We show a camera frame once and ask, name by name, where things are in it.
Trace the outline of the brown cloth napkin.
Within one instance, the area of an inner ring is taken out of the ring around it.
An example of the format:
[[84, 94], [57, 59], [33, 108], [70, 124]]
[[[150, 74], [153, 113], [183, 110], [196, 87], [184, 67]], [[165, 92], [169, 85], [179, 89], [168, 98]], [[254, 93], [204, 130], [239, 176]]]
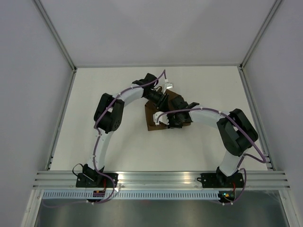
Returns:
[[154, 104], [151, 101], [147, 101], [145, 104], [145, 116], [146, 116], [146, 123], [147, 123], [147, 128], [148, 131], [159, 131], [159, 130], [166, 130], [167, 125], [161, 123], [160, 125], [156, 126], [155, 123], [153, 122], [153, 114], [156, 112], [168, 112], [168, 111], [173, 111], [173, 110], [181, 110], [185, 109], [189, 106], [189, 104], [184, 100], [184, 98], [173, 91], [167, 90], [165, 92], [166, 94], [169, 95], [169, 110], [157, 110], [154, 106]]

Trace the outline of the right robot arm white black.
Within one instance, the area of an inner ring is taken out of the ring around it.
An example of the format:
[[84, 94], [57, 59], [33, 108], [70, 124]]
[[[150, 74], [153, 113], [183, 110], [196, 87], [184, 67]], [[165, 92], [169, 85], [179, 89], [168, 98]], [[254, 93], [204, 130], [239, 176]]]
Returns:
[[231, 112], [202, 107], [199, 103], [188, 104], [178, 95], [170, 100], [173, 113], [168, 114], [169, 127], [181, 128], [187, 123], [202, 123], [219, 131], [226, 149], [215, 178], [220, 187], [231, 184], [244, 159], [244, 153], [258, 140], [258, 134], [241, 109]]

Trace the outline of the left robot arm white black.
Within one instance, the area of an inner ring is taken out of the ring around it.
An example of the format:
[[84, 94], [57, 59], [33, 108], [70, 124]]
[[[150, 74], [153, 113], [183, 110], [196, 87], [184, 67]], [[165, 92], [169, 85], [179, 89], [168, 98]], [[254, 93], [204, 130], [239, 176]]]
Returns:
[[93, 117], [94, 129], [98, 132], [97, 140], [91, 157], [82, 169], [83, 175], [92, 187], [99, 187], [103, 183], [107, 148], [114, 131], [122, 122], [124, 107], [137, 99], [152, 96], [154, 87], [162, 77], [168, 81], [166, 71], [158, 77], [148, 73], [145, 78], [132, 82], [130, 87], [116, 95], [104, 93], [101, 96]]

